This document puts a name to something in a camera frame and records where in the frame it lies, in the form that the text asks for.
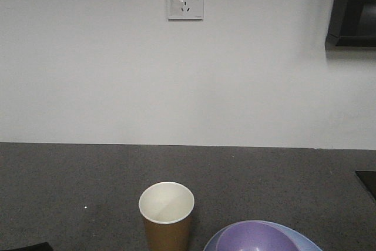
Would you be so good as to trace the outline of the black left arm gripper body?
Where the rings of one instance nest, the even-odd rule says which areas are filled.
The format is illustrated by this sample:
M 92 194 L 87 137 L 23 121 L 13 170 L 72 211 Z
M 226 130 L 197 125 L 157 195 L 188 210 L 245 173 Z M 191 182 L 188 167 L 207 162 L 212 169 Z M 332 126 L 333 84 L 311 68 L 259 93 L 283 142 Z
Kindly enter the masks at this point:
M 1 251 L 53 251 L 53 248 L 48 242 L 42 242 L 35 245 L 20 248 L 1 249 Z

